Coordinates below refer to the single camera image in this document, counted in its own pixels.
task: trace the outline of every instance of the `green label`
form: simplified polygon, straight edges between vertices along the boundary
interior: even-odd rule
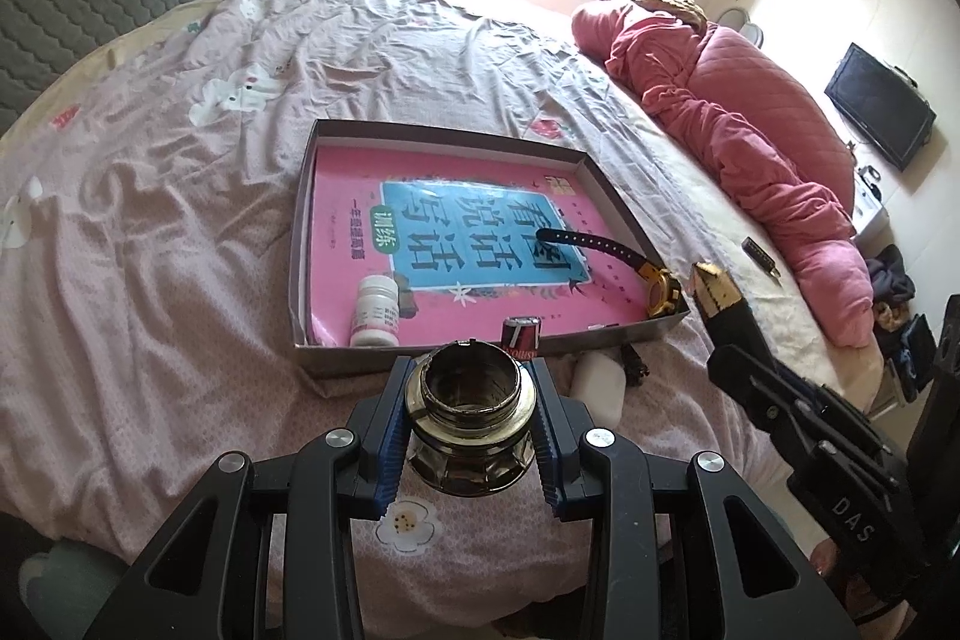
[[[373,232],[373,248],[379,253],[392,255],[400,249],[397,242],[397,220],[394,211],[386,204],[370,208],[370,227]]]

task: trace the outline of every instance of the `pink blanket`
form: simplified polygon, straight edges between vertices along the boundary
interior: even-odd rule
[[[840,346],[869,344],[870,278],[850,242],[853,225],[837,196],[800,177],[798,167],[743,115],[689,88],[716,26],[700,37],[667,13],[632,4],[587,4],[572,22],[578,46],[603,61],[610,76],[640,98],[643,110],[763,224],[827,337]],[[757,90],[779,89],[770,85],[768,71],[757,68],[755,77]]]

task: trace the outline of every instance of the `screw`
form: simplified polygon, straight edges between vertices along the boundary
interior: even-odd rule
[[[221,472],[229,474],[230,472],[236,472],[242,469],[246,463],[247,460],[244,458],[243,453],[224,453],[223,456],[220,456],[220,460],[217,461],[217,466]]]
[[[350,429],[332,429],[323,439],[331,448],[346,448],[353,442],[353,432]]]
[[[697,465],[706,472],[719,472],[724,466],[723,456],[712,451],[698,453]]]
[[[613,445],[613,432],[607,429],[591,429],[586,434],[587,442],[594,448],[608,448]]]

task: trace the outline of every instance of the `red battery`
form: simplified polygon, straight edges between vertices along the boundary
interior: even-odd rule
[[[500,332],[500,347],[519,362],[534,360],[539,353],[539,328],[539,317],[508,317]]]

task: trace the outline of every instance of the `television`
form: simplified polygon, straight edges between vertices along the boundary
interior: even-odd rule
[[[827,85],[837,110],[901,172],[930,138],[936,115],[906,73],[851,44]]]

